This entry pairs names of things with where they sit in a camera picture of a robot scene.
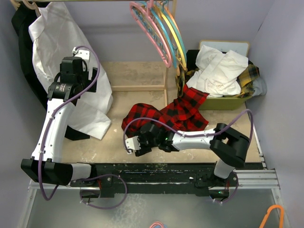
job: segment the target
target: wooden table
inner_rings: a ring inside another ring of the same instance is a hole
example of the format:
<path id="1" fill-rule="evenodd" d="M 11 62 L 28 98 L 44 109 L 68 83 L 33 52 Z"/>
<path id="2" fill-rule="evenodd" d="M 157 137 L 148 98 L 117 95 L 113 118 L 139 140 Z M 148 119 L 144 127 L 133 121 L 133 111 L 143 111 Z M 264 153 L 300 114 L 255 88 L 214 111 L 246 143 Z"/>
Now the wooden table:
<path id="1" fill-rule="evenodd" d="M 102 63 L 112 85 L 158 85 L 162 83 L 164 66 L 162 62 L 105 62 Z M 176 98 L 174 69 L 170 69 L 168 78 L 168 103 Z M 123 148 L 122 119 L 136 103 L 147 103 L 157 109 L 164 107 L 164 92 L 113 92 L 113 104 L 107 114 L 112 124 L 102 140 L 95 138 L 70 141 L 64 140 L 62 162 L 137 162 L 137 163 L 169 163 L 169 162 L 215 162 L 218 157 L 209 150 L 184 150 L 166 153 L 154 148 L 152 152 L 135 157 L 128 155 Z M 207 129 L 214 128 L 217 123 L 228 124 L 239 114 L 245 105 L 234 111 L 200 111 L 209 121 Z M 233 128 L 249 135 L 250 121 L 243 115 Z M 255 137 L 249 147 L 246 162 L 261 162 Z"/>

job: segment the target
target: hanging white garment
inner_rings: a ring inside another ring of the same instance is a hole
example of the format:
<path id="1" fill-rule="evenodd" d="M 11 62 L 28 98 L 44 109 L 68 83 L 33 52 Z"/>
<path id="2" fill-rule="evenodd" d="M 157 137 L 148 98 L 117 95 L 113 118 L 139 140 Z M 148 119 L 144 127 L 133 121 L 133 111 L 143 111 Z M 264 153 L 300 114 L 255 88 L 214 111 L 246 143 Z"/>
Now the hanging white garment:
<path id="1" fill-rule="evenodd" d="M 48 91 L 59 72 L 62 59 L 72 56 L 74 47 L 90 47 L 90 44 L 64 3 L 51 2 L 46 8 L 39 9 L 41 16 L 30 25 L 29 34 L 33 41 L 33 66 L 38 80 L 45 91 Z M 90 55 L 88 68 L 92 67 L 97 67 L 97 62 L 94 56 Z M 101 66 L 96 93 L 87 92 L 78 99 L 68 125 L 77 131 L 102 139 L 111 124 L 106 114 L 112 101 L 111 85 Z"/>
<path id="2" fill-rule="evenodd" d="M 209 93 L 208 97 L 240 94 L 237 77 L 248 67 L 247 57 L 232 50 L 223 54 L 203 45 L 195 64 L 199 71 L 187 82 L 188 87 Z"/>

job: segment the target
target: whiteboard with wooden edge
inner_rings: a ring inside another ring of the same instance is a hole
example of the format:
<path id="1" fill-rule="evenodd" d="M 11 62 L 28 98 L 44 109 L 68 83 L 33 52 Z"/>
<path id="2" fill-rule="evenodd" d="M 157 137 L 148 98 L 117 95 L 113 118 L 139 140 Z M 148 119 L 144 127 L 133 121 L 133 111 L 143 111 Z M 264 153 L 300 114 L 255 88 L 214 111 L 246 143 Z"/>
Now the whiteboard with wooden edge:
<path id="1" fill-rule="evenodd" d="M 243 56 L 248 55 L 249 51 L 249 42 L 247 41 L 227 41 L 227 40 L 201 40 L 199 42 L 199 49 L 202 45 L 206 45 L 208 47 L 213 47 L 222 52 L 228 52 L 233 50 Z"/>

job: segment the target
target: red and black checkered fabric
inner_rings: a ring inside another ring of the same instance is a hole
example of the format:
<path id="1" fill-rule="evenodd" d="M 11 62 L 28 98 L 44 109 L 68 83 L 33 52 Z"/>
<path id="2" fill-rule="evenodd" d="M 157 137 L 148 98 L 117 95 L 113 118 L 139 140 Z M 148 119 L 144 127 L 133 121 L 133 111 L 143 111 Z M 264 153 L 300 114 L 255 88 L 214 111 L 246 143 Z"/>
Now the red and black checkered fabric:
<path id="1" fill-rule="evenodd" d="M 148 117 L 165 123 L 175 130 L 202 131 L 209 122 L 199 113 L 198 108 L 205 102 L 208 95 L 208 93 L 188 88 L 185 85 L 183 96 L 174 99 L 172 103 L 160 111 L 149 104 L 135 104 L 123 119 L 122 129 L 124 130 L 133 119 Z M 133 137 L 134 133 L 147 122 L 149 121 L 138 120 L 133 122 L 127 129 L 126 135 Z"/>

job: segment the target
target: wall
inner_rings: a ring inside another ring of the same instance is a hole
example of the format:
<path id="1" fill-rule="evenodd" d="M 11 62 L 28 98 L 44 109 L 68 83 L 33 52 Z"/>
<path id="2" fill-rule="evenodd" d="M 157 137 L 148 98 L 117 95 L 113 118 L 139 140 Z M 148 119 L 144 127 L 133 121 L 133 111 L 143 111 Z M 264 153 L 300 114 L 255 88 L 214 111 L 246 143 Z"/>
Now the wall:
<path id="1" fill-rule="evenodd" d="M 20 168 L 39 137 L 45 111 L 23 77 L 17 35 L 11 25 L 10 1 L 0 7 L 0 221 L 1 227 L 17 227 L 29 178 Z"/>
<path id="2" fill-rule="evenodd" d="M 269 168 L 275 168 L 293 227 L 304 227 L 304 1 L 276 0 L 259 30 L 249 58 L 266 80 L 265 97 L 249 108 Z"/>
<path id="3" fill-rule="evenodd" d="M 176 22 L 186 49 L 202 39 L 251 42 L 274 0 L 178 0 Z M 67 2 L 102 61 L 161 61 L 133 20 L 128 2 Z"/>

